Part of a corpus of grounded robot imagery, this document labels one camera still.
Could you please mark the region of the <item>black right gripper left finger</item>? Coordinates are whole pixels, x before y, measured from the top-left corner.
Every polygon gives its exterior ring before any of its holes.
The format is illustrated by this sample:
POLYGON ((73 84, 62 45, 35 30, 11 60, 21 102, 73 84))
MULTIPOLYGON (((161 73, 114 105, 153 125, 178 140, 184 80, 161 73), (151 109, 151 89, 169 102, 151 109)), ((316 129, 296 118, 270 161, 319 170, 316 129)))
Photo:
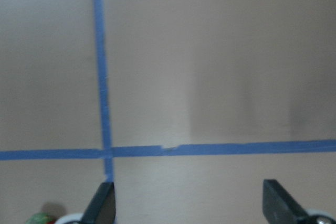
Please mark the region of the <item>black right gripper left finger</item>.
POLYGON ((83 213, 65 215, 55 223, 113 224, 116 218, 116 194, 113 182, 101 183, 83 213))

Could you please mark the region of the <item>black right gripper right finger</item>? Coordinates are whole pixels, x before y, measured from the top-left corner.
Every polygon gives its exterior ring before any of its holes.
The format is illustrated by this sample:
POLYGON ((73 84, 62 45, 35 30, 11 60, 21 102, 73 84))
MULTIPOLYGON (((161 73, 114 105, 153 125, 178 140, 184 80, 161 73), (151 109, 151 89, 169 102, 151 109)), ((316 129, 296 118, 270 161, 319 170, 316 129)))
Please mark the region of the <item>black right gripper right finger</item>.
POLYGON ((320 210, 304 209, 275 179, 263 181, 263 215, 270 224, 335 223, 320 210))

